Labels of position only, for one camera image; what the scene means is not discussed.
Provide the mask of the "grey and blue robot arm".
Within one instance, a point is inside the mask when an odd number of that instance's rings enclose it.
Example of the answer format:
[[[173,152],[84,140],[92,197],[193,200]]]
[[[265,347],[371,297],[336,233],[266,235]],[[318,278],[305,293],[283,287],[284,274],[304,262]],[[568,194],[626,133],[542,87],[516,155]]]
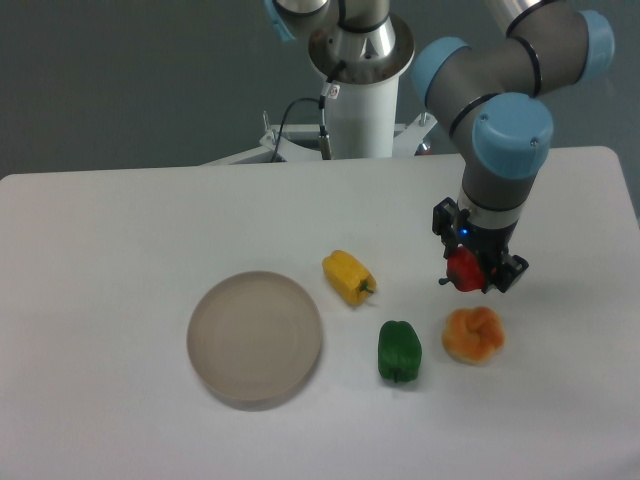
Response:
[[[444,37],[416,51],[386,1],[269,1],[265,8],[281,38],[307,40],[324,79],[317,102],[326,159],[391,154],[398,79],[410,74],[427,114],[465,162],[459,195],[433,210],[444,282],[462,292],[513,286],[528,264],[510,253],[509,240],[554,132],[540,96],[609,68],[608,20],[565,1],[491,1],[505,36],[497,47],[475,50]]]

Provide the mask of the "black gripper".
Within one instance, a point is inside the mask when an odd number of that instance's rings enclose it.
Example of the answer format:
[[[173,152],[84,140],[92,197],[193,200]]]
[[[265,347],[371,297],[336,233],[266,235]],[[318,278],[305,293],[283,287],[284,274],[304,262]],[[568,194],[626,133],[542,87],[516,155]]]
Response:
[[[457,204],[450,197],[433,208],[432,232],[444,247],[443,257],[448,259],[456,248],[463,246],[478,258],[485,278],[482,292],[506,293],[529,268],[527,260],[509,254],[509,241],[517,222],[500,229],[480,228],[468,222],[455,225],[458,213]]]

